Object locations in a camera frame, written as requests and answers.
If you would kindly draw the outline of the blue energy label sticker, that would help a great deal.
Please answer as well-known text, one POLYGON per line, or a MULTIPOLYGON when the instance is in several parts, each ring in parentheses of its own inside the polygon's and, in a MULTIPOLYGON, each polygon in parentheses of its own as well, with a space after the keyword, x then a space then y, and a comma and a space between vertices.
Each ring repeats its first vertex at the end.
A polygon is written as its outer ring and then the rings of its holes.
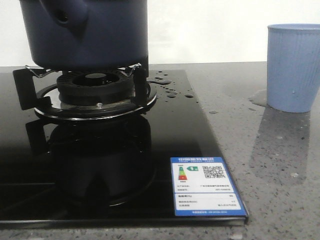
POLYGON ((246 217, 247 211, 222 157, 171 157, 177 217, 246 217))

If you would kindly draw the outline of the light blue ribbed cup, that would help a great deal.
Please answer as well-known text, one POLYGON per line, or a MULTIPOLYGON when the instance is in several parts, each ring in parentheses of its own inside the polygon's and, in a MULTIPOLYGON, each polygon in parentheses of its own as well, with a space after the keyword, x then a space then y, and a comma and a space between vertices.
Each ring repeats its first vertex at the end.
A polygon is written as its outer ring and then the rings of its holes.
POLYGON ((320 26, 283 23, 267 28, 267 104, 288 113, 309 112, 320 88, 320 26))

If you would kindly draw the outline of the black pot support grate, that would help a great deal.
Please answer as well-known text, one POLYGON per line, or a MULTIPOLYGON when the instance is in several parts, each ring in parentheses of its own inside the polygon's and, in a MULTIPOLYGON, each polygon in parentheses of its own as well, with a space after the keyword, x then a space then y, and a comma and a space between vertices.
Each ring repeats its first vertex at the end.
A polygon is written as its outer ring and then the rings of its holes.
POLYGON ((103 104, 101 102, 94 105, 73 105, 65 103, 60 100, 57 79, 55 84, 36 91, 34 79, 46 77, 54 72, 52 69, 36 69, 26 65, 23 69, 14 70, 13 78, 21 109, 34 109, 39 117, 47 119, 75 122, 109 120, 133 113, 143 113, 153 106, 157 99, 157 92, 155 88, 148 83, 149 67, 147 59, 133 65, 106 67, 94 70, 64 70, 61 75, 70 72, 97 73, 110 70, 118 70, 127 76, 132 76, 133 91, 128 98, 109 104, 103 104))

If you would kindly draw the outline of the black glass gas stove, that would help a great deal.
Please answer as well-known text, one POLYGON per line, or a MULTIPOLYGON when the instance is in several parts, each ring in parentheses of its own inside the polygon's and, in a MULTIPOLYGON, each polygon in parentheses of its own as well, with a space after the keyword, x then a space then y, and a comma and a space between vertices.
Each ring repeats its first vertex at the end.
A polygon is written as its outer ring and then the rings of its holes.
POLYGON ((21 110, 0 75, 0 226, 243 225, 247 216, 176 216, 171 157, 221 157, 183 70, 152 70, 143 114, 60 123, 21 110))

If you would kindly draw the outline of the dark blue pot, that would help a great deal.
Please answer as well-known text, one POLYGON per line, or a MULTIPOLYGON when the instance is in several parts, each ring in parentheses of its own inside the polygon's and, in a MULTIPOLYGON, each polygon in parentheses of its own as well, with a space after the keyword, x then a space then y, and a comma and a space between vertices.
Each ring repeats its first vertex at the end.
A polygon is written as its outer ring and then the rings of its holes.
POLYGON ((22 0, 31 58, 50 70, 126 67, 148 57, 145 0, 22 0))

